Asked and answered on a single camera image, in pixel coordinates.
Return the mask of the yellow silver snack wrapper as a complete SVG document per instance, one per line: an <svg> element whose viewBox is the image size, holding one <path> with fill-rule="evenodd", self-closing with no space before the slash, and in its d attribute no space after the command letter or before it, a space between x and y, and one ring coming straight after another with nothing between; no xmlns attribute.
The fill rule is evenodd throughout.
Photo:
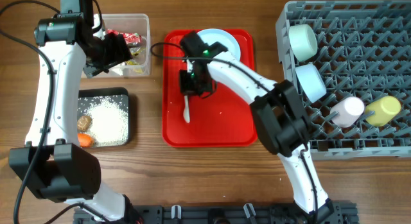
<svg viewBox="0 0 411 224"><path fill-rule="evenodd" d="M141 65L141 60L145 52L145 47L131 47L130 53L132 54L132 59L126 61L125 65Z"/></svg>

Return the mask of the red snack wrapper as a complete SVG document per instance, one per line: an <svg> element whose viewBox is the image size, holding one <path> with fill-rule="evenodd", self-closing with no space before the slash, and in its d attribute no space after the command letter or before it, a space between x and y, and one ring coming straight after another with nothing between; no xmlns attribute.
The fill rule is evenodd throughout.
<svg viewBox="0 0 411 224"><path fill-rule="evenodd" d="M123 36L128 47L137 47L143 40L142 36L138 33L124 33L112 29L107 29L106 32Z"/></svg>

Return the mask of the white plastic spoon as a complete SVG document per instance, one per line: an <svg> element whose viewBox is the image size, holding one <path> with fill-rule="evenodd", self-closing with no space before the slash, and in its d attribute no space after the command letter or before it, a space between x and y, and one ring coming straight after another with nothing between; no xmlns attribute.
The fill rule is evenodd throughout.
<svg viewBox="0 0 411 224"><path fill-rule="evenodd" d="M189 114L189 101L188 96L184 96L184 110L183 110L183 118L186 123L190 123L190 114Z"/></svg>

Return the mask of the light blue plate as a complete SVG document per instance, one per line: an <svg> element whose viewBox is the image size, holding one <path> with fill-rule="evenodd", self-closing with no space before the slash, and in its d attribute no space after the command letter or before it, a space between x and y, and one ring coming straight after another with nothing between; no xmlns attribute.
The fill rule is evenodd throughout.
<svg viewBox="0 0 411 224"><path fill-rule="evenodd" d="M220 44L225 46L237 60L240 60L240 45L238 44L238 41L227 31L216 28L209 28L200 30L197 32L197 34L202 39L202 41L209 46L211 46L215 42L219 42Z"/></svg>

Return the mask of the brown mushroom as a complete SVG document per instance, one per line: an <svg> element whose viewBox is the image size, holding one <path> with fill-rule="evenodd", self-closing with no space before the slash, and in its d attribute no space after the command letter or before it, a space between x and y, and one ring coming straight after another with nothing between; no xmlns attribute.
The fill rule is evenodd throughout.
<svg viewBox="0 0 411 224"><path fill-rule="evenodd" d="M77 121L77 129L82 132L87 131L91 125L91 122L92 122L91 117L81 116Z"/></svg>

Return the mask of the white rice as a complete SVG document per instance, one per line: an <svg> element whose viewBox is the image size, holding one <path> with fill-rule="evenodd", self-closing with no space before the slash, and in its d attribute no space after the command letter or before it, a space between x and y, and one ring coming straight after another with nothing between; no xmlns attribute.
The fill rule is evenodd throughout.
<svg viewBox="0 0 411 224"><path fill-rule="evenodd" d="M92 119L87 131L92 147L121 146L129 140L129 98L125 94L78 98L77 116Z"/></svg>

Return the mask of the orange carrot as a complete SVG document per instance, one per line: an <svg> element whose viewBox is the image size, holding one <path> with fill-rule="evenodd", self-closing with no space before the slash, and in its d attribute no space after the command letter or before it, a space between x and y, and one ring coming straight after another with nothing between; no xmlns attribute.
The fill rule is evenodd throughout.
<svg viewBox="0 0 411 224"><path fill-rule="evenodd" d="M78 140L81 148L91 148L94 145L94 139L87 134L78 133Z"/></svg>

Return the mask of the light blue bowl with mushroom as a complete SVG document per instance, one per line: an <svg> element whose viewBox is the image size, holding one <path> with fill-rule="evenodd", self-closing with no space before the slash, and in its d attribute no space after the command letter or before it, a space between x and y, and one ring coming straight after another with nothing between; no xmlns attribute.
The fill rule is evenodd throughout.
<svg viewBox="0 0 411 224"><path fill-rule="evenodd" d="M299 62L306 61L317 54L317 39L313 29L307 24L290 26L290 47Z"/></svg>

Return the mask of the light blue bowl with rice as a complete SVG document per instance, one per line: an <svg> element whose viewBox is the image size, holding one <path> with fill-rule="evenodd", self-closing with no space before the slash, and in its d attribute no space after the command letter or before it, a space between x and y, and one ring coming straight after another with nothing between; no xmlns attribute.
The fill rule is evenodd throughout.
<svg viewBox="0 0 411 224"><path fill-rule="evenodd" d="M295 68L297 79L310 102L314 103L326 95L326 86L318 69L313 64Z"/></svg>

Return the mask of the pink cup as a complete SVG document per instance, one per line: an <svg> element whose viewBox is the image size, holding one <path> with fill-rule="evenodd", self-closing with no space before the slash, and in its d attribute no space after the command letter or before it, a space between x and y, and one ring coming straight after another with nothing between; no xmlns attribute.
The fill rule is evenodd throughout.
<svg viewBox="0 0 411 224"><path fill-rule="evenodd" d="M347 128L353 125L365 110L364 102L357 97L348 97L334 107L330 113L337 112L338 114L331 121L339 127Z"/></svg>

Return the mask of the yellow cup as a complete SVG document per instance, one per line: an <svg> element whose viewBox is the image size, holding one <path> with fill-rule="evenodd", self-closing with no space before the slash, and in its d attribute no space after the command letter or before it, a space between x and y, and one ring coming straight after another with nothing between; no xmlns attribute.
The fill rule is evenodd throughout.
<svg viewBox="0 0 411 224"><path fill-rule="evenodd" d="M365 113L373 112L365 120L373 126L384 126L401 111L401 103L393 96L385 96L365 107Z"/></svg>

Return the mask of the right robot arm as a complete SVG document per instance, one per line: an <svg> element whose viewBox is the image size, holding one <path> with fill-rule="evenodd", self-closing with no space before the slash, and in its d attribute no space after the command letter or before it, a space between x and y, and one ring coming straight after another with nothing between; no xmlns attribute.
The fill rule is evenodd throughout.
<svg viewBox="0 0 411 224"><path fill-rule="evenodd" d="M185 96L212 95L217 84L228 87L249 105L258 138L277 155L292 184L293 199L313 223L331 214L310 152L310 119L291 82L269 80L238 61L221 43L206 44L192 31L179 43L191 70L179 73Z"/></svg>

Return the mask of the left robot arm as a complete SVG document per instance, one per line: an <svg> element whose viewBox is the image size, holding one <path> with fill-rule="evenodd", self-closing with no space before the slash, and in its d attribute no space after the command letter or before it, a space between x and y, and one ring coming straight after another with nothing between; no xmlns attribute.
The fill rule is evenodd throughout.
<svg viewBox="0 0 411 224"><path fill-rule="evenodd" d="M104 223L142 223L130 200L103 183L98 159L78 140L81 76L107 72L132 57L123 36L97 35L97 7L96 0L60 0L55 15L35 28L31 48L40 58L35 113L24 146L10 151L9 165L21 189L38 199L79 207Z"/></svg>

